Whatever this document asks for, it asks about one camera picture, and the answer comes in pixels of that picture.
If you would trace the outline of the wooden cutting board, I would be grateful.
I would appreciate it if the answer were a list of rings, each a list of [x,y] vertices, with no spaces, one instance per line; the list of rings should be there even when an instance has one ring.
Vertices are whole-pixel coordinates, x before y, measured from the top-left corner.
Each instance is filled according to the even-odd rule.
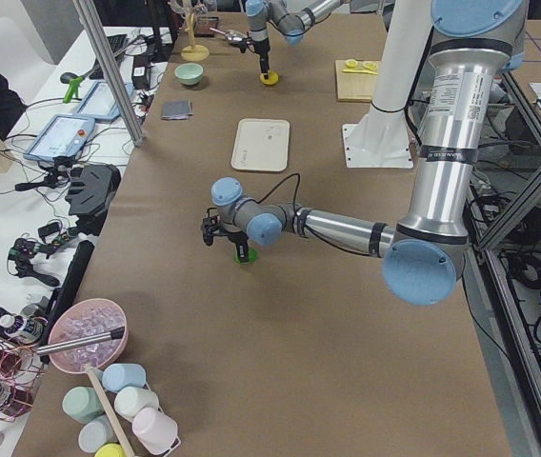
[[[376,86],[377,75],[367,74],[347,74],[341,72],[341,69],[346,68],[347,60],[335,60],[335,79],[336,79],[336,96],[341,102],[370,102]],[[362,62],[370,60],[356,60],[356,69],[362,70]]]

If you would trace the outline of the aluminium frame post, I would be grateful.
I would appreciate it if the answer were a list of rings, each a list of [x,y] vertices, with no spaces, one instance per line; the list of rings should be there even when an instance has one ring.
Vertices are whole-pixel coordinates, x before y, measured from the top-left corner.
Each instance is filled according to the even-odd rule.
[[[115,63],[115,58],[94,2],[90,0],[73,0],[72,3],[78,14],[79,21],[89,37],[95,57],[105,74],[106,82],[110,87],[130,139],[135,147],[140,147],[144,140],[144,134],[132,109],[130,97],[119,68]]]

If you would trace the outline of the teach pendant tablet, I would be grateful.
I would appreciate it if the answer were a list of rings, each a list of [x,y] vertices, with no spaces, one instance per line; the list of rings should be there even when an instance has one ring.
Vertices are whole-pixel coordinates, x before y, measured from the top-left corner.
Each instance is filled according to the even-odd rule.
[[[95,119],[90,116],[56,114],[37,135],[23,157],[52,163],[59,157],[76,157],[93,133]]]
[[[112,122],[120,115],[109,84],[97,80],[75,110],[76,115],[93,118],[98,122]]]

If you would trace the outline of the lemon slice on board right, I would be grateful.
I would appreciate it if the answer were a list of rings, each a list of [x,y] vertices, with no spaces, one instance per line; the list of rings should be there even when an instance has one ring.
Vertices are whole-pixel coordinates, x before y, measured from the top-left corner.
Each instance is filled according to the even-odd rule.
[[[378,65],[376,62],[373,62],[373,61],[363,61],[362,69],[366,71],[377,71]]]

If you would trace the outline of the far teach pendant tablet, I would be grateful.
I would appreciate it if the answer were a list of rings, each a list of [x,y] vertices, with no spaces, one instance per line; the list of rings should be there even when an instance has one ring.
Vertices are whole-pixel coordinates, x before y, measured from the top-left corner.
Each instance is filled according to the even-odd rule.
[[[76,115],[93,118],[98,122],[112,122],[120,115],[109,84],[97,80],[75,110]]]

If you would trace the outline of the yellow lemon slice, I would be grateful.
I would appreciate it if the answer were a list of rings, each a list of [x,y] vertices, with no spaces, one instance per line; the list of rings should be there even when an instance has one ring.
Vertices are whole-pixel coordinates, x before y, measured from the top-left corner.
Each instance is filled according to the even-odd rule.
[[[279,82],[279,75],[277,72],[269,70],[266,73],[261,73],[259,79],[265,86],[274,86]]]

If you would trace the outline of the green handled scanner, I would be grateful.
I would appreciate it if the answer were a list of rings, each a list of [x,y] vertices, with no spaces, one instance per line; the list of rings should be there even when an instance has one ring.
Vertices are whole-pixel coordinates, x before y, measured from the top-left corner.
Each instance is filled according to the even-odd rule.
[[[68,89],[63,97],[63,102],[65,104],[68,104],[69,102],[71,102],[73,98],[78,97],[79,88],[83,81],[84,81],[83,76],[78,76],[72,72],[64,72],[60,76],[60,82],[68,86]]]

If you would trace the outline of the green lime slice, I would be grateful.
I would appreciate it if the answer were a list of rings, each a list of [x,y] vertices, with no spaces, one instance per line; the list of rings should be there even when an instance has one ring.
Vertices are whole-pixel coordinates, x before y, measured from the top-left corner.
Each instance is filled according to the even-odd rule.
[[[250,264],[257,260],[258,253],[254,248],[250,248],[247,253],[237,251],[233,255],[235,263],[240,265]]]

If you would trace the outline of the black plastic device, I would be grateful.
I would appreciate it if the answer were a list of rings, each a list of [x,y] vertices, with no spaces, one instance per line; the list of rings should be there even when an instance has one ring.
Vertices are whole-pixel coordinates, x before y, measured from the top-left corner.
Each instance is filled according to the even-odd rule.
[[[70,204],[69,215],[77,217],[79,232],[100,234],[120,182],[119,169],[110,164],[85,165],[71,170],[65,200]]]

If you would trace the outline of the mint green bowl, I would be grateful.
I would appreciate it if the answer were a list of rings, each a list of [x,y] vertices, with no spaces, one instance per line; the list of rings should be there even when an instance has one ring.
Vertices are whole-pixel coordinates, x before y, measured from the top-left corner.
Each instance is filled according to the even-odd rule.
[[[197,63],[185,63],[177,66],[174,70],[177,81],[187,87],[199,84],[204,76],[204,68]]]

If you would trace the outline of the near teach pendant tablet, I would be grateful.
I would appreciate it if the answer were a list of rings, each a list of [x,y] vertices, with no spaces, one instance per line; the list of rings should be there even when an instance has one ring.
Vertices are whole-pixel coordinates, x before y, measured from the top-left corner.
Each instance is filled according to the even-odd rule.
[[[95,119],[90,116],[56,114],[37,135],[23,157],[52,163],[59,157],[76,157],[93,133]]]

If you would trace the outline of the yellow wooden stand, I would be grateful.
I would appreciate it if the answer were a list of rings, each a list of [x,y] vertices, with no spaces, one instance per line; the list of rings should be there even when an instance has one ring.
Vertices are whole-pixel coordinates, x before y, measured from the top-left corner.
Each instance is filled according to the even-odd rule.
[[[209,57],[210,51],[207,47],[200,45],[196,42],[194,35],[194,19],[194,12],[189,12],[186,16],[184,26],[184,30],[187,33],[189,43],[182,48],[181,57],[188,62],[201,62]]]

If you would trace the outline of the silver metal scoop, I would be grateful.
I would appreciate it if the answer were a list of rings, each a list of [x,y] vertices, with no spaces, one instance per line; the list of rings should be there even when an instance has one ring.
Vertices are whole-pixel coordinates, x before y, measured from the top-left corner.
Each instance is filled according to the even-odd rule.
[[[234,47],[239,47],[246,44],[247,36],[237,30],[220,30],[216,28],[210,28],[210,30],[217,35],[223,37],[227,43]]]

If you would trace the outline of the cream plastic tray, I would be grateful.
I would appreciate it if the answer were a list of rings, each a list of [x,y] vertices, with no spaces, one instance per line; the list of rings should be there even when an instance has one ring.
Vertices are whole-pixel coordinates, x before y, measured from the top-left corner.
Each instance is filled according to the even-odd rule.
[[[286,169],[291,125],[286,120],[244,118],[239,121],[230,159],[241,171]]]

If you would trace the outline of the black keyboard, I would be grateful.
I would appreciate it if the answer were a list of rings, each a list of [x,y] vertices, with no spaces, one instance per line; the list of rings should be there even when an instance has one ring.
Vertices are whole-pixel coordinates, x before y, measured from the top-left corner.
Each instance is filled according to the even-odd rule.
[[[128,44],[128,36],[125,33],[114,34],[108,36],[107,40],[115,63],[117,66],[120,66],[125,57],[125,46]],[[98,60],[95,60],[88,78],[90,80],[100,80],[104,78],[104,72]]]

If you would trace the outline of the pink plastic cup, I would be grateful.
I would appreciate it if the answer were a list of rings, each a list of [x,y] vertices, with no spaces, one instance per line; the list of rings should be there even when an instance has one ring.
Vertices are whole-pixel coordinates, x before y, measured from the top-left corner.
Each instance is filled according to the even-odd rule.
[[[152,455],[166,454],[181,444],[177,423],[153,407],[141,409],[133,418],[131,429]]]

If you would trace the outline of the dark grey folded cloth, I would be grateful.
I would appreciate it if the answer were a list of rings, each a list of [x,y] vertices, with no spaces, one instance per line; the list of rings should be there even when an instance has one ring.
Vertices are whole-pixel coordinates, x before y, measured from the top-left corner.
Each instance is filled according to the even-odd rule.
[[[162,106],[161,118],[163,120],[183,120],[192,116],[190,99],[165,102]]]

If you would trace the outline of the yellow plastic cup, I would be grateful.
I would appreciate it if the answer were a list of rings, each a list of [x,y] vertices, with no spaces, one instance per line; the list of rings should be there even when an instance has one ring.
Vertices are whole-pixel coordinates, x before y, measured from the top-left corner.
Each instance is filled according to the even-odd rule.
[[[120,445],[109,443],[101,446],[94,457],[126,457],[126,452]]]

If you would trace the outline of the black bar on table edge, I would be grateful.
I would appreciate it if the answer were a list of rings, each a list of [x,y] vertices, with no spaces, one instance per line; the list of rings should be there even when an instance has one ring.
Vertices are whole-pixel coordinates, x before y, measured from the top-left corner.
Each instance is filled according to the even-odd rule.
[[[50,331],[57,320],[73,305],[93,251],[93,242],[82,241],[70,262],[63,285],[53,291],[50,297],[49,310],[46,314],[47,324],[41,339],[42,346],[48,342]]]

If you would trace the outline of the green plastic cup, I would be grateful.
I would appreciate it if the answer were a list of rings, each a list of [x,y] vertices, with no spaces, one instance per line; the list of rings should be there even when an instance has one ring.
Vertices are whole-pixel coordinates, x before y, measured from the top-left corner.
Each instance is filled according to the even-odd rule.
[[[83,425],[104,414],[93,387],[70,389],[63,398],[62,409],[69,417]]]

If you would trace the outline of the white plastic cup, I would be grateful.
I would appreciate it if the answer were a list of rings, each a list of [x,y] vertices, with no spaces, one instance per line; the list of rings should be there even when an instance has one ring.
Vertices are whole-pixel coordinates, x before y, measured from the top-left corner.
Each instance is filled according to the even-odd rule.
[[[134,417],[144,408],[159,409],[158,396],[151,390],[142,387],[124,387],[115,396],[115,412],[132,422]]]

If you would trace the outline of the grey blue plastic cup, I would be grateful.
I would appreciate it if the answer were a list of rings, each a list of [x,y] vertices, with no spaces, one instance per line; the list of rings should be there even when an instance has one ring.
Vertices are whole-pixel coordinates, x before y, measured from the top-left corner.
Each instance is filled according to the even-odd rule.
[[[101,415],[85,424],[78,436],[78,446],[85,453],[94,454],[102,446],[117,442],[107,415]]]

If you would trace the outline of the brown box far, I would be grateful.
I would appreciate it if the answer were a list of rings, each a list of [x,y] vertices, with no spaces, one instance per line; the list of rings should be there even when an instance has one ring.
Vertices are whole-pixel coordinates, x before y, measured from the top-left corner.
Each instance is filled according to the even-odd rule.
[[[194,35],[196,37],[213,37],[219,26],[217,16],[198,17],[194,22]]]

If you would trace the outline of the yellow knife on board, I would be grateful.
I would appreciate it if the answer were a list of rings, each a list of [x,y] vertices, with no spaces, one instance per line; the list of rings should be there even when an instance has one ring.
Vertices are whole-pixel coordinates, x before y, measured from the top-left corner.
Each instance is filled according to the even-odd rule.
[[[378,74],[378,72],[374,70],[366,70],[366,69],[359,70],[359,69],[348,69],[348,68],[341,69],[341,72],[347,73],[347,74],[367,74],[367,75]]]

